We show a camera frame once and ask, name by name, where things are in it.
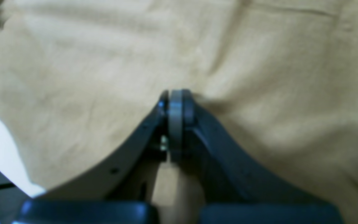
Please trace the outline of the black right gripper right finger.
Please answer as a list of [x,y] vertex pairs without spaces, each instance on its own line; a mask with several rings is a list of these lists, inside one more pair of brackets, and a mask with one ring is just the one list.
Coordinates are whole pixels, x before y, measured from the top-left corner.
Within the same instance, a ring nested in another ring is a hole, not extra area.
[[248,155],[189,90],[173,90],[168,103],[172,161],[193,166],[207,203],[326,205]]

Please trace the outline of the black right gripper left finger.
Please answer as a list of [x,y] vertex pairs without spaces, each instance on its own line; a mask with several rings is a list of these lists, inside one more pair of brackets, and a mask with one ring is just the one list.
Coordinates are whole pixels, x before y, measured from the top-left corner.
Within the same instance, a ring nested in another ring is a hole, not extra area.
[[131,135],[106,159],[82,175],[38,197],[39,200],[100,200],[123,183],[140,160],[156,132],[164,130],[169,92],[163,91],[157,104]]

